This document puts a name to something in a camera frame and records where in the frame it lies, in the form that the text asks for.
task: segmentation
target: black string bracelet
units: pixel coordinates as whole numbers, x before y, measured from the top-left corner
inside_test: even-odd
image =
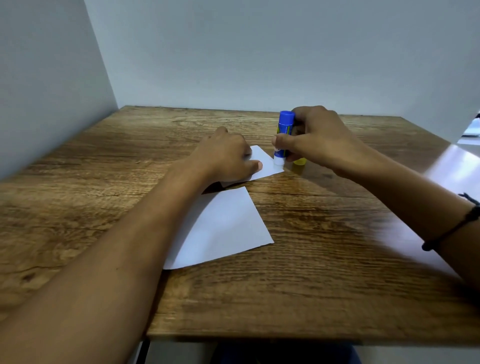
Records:
[[[479,217],[480,217],[480,202],[478,202],[477,200],[471,198],[468,194],[458,194],[459,196],[461,197],[464,197],[466,198],[468,201],[472,202],[475,204],[475,206],[465,215],[465,218],[459,222],[459,224],[457,226],[455,226],[454,228],[450,229],[449,231],[447,231],[446,233],[440,235],[438,238],[436,239],[433,239],[433,240],[428,240],[426,242],[423,243],[423,245],[421,246],[421,248],[426,251],[426,252],[429,252],[430,250],[432,249],[436,249],[438,248],[438,245],[440,244],[440,242],[445,239],[446,237],[452,235],[455,231],[457,231],[458,229],[464,227],[465,225],[467,225],[469,222],[472,222],[472,221],[475,221],[475,220],[478,220]]]

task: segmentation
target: blue glue stick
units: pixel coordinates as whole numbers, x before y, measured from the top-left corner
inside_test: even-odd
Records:
[[[292,111],[281,111],[280,118],[278,119],[278,128],[276,133],[292,134],[293,121],[295,119],[295,113]],[[277,165],[283,166],[287,157],[286,150],[275,148],[273,154],[273,162]]]

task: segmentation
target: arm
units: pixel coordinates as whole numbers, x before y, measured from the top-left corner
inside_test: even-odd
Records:
[[[299,135],[278,134],[272,144],[332,169],[378,197],[422,239],[453,228],[473,204],[365,145],[334,111],[322,106],[294,109]],[[437,253],[469,284],[480,290],[480,221],[443,240]]]
[[[0,363],[124,363],[140,340],[170,244],[211,183],[261,169],[224,127],[0,326]]]

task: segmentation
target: blue cap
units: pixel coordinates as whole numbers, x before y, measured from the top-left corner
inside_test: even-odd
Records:
[[[294,119],[295,119],[295,113],[293,111],[281,111],[280,119],[278,119],[278,123],[282,125],[293,125]]]

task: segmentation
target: paper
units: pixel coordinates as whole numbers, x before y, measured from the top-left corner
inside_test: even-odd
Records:
[[[250,159],[261,161],[264,165],[262,170],[258,171],[257,173],[254,173],[253,175],[251,175],[250,177],[244,180],[235,181],[235,182],[221,182],[222,186],[227,187],[234,183],[253,181],[259,178],[271,176],[272,174],[283,172],[283,166],[274,164],[273,158],[270,157],[268,154],[266,154],[263,151],[263,149],[261,149],[259,146],[252,146],[252,154],[248,156],[246,160],[250,160]]]
[[[271,243],[245,187],[203,194],[187,214],[163,268],[192,266]]]

